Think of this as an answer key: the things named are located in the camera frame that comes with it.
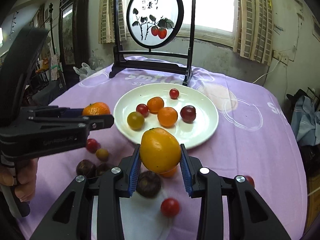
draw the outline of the plate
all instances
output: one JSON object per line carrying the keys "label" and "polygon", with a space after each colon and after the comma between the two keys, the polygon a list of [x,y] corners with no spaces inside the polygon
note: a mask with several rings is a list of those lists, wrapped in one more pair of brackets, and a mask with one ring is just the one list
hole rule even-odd
{"label": "plate", "polygon": [[[170,98],[169,91],[172,88],[179,90],[178,99]],[[136,110],[138,104],[147,104],[153,97],[161,97],[164,107],[173,107],[178,112],[175,126],[164,128],[160,125],[157,115],[149,113],[141,130],[132,130],[127,123],[128,115]],[[191,124],[181,119],[180,111],[184,106],[196,108],[196,119]],[[175,136],[180,144],[183,143],[186,149],[196,147],[208,140],[217,129],[219,122],[217,108],[209,98],[193,88],[171,83],[146,84],[127,92],[116,103],[113,116],[118,130],[133,143],[141,143],[145,131],[162,127]]]}

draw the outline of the table screen ornament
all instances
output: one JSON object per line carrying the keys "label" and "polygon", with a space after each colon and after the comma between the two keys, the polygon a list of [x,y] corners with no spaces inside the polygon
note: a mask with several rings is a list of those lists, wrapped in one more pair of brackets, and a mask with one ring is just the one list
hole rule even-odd
{"label": "table screen ornament", "polygon": [[[130,0],[126,21],[133,40],[148,50],[123,50],[119,35],[119,0],[114,0],[115,42],[114,64],[109,74],[113,78],[125,68],[163,71],[184,75],[183,85],[187,86],[192,76],[192,56],[195,33],[196,0],[192,0],[190,42],[187,54],[153,51],[170,43],[178,34],[184,16],[182,0]],[[155,55],[187,59],[187,67],[175,63],[126,60],[124,55]]]}

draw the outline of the blue cloth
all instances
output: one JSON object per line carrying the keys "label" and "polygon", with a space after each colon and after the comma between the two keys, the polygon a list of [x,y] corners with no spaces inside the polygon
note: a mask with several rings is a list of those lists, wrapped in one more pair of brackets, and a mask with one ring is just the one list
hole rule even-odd
{"label": "blue cloth", "polygon": [[314,146],[320,143],[320,112],[315,112],[310,98],[303,96],[297,101],[291,128],[299,145]]}

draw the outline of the metal bolt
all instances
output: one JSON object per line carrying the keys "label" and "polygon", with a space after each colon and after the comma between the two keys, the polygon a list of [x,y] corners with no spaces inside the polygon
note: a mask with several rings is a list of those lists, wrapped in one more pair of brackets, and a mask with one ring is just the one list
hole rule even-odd
{"label": "metal bolt", "polygon": [[208,168],[203,167],[203,168],[200,169],[200,172],[202,174],[208,174],[210,172],[210,170]]}
{"label": "metal bolt", "polygon": [[244,181],[245,181],[245,178],[244,178],[244,176],[239,175],[239,176],[236,177],[236,180],[237,180],[238,182],[244,182]]}
{"label": "metal bolt", "polygon": [[117,173],[119,173],[121,171],[121,169],[119,168],[119,167],[114,167],[114,168],[112,168],[112,170],[111,170],[111,172],[113,173],[113,174],[117,174]]}
{"label": "metal bolt", "polygon": [[82,182],[82,181],[84,181],[84,176],[79,175],[76,177],[76,182]]}

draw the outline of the human hand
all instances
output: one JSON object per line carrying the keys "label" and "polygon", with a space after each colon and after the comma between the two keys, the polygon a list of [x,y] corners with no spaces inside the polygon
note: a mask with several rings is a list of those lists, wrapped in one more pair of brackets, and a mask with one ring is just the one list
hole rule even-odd
{"label": "human hand", "polygon": [[[14,192],[21,202],[30,201],[36,193],[36,174],[38,170],[38,158],[29,161],[29,164],[22,168],[17,179],[18,185]],[[14,180],[9,170],[0,165],[0,184],[13,186]]]}

